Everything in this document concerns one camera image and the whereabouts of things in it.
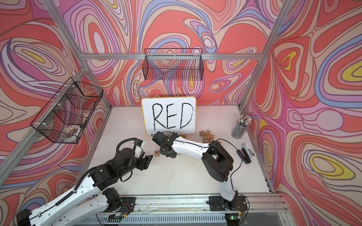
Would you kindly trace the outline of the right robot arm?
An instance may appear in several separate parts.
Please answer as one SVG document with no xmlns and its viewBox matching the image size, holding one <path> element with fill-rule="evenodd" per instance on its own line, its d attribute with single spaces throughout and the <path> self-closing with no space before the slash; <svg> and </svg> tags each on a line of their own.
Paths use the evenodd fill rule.
<svg viewBox="0 0 362 226">
<path fill-rule="evenodd" d="M 232 185 L 232 170 L 234 159 L 217 141 L 198 143 L 187 140 L 173 132 L 170 136 L 162 132 L 152 135 L 152 140 L 160 147 L 159 153 L 171 158 L 185 154 L 199 159 L 204 164 L 208 174 L 219 182 L 220 195 L 209 197 L 210 210 L 233 211 L 238 197 Z"/>
</svg>

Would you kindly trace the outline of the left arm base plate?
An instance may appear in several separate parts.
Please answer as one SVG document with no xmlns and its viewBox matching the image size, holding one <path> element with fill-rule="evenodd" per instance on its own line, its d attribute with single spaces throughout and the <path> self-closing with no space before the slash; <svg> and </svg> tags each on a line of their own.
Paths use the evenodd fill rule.
<svg viewBox="0 0 362 226">
<path fill-rule="evenodd" d="M 121 197 L 110 201 L 108 211 L 129 214 L 134 211 L 136 197 Z"/>
</svg>

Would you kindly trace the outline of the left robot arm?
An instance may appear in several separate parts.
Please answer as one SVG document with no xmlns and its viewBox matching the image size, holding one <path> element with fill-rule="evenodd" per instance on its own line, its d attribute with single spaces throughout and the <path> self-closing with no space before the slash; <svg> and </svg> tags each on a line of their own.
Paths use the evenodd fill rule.
<svg viewBox="0 0 362 226">
<path fill-rule="evenodd" d="M 113 159 L 88 169 L 69 191 L 34 210 L 16 215 L 19 226 L 73 226 L 104 211 L 121 211 L 126 217 L 133 211 L 135 198 L 122 198 L 113 184 L 134 169 L 146 170 L 153 155 L 145 155 L 142 140 L 130 138 L 116 147 Z"/>
</svg>

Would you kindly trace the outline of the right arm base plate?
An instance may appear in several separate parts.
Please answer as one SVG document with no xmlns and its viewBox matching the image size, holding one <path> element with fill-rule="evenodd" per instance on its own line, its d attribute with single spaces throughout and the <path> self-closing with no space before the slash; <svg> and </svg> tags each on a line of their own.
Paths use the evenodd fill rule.
<svg viewBox="0 0 362 226">
<path fill-rule="evenodd" d="M 239 211 L 248 210 L 246 198 L 241 195 L 235 195 L 232 201 L 227 201 L 221 196 L 210 196 L 206 204 L 209 205 L 210 211 Z"/>
</svg>

